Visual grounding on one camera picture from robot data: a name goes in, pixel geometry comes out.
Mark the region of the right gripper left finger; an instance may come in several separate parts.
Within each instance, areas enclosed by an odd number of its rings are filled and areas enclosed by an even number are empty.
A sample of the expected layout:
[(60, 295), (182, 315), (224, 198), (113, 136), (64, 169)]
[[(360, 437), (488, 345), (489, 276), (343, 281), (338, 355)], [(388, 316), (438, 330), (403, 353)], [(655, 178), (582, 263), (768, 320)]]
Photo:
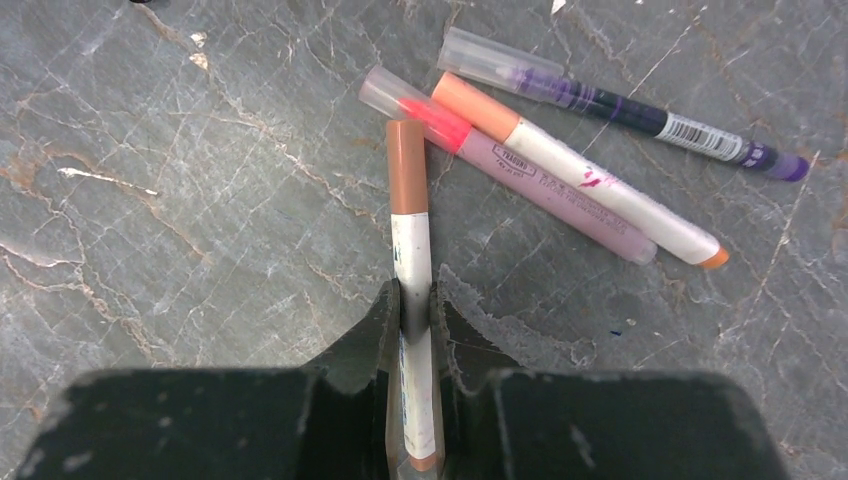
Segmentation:
[(102, 369), (49, 410), (20, 479), (390, 479), (400, 286), (297, 367)]

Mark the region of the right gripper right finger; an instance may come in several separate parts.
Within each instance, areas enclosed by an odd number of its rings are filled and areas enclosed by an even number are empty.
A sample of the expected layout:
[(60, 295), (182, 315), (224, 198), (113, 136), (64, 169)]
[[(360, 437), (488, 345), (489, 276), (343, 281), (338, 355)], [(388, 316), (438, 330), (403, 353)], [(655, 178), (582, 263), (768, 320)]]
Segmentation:
[(784, 479), (751, 397), (705, 371), (521, 367), (438, 289), (450, 479)]

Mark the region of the orange cap white marker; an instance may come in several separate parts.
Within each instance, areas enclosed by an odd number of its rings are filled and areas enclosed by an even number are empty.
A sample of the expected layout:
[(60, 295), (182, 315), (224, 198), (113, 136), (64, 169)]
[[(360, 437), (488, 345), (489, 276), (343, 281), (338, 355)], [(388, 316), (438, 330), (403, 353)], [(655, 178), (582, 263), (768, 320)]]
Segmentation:
[(431, 98), (511, 152), (622, 217), (680, 260), (706, 269), (718, 268), (728, 261), (729, 253), (713, 235), (458, 76), (444, 73)]

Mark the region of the red cap pink marker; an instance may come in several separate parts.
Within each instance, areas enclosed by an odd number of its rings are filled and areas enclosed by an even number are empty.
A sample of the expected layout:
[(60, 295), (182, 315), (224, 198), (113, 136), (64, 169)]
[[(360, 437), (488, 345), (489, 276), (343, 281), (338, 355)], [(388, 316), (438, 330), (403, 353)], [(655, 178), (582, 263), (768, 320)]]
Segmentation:
[(387, 69), (365, 77), (359, 98), (394, 120), (418, 120), (426, 140), (592, 238), (625, 260), (650, 263), (656, 244), (618, 215), (509, 151)]

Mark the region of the brown cap white marker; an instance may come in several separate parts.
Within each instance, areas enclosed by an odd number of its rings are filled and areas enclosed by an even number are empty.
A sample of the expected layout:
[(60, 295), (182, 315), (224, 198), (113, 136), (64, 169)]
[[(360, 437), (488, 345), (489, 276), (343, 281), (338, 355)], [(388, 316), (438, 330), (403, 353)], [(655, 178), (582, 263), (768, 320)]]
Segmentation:
[(400, 284), (399, 368), (404, 445), (410, 465), (437, 465), (433, 357), (429, 323), (432, 280), (424, 128), (416, 120), (386, 124), (392, 258)]

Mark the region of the purple gel pen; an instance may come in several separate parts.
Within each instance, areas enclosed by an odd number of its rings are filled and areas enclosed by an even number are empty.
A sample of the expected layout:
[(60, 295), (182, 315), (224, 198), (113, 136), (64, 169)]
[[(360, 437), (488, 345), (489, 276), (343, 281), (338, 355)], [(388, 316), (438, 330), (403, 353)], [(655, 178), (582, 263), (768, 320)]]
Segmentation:
[(796, 182), (810, 168), (809, 161), (798, 155), (569, 79), (562, 65), (456, 27), (444, 37), (437, 66), (774, 179)]

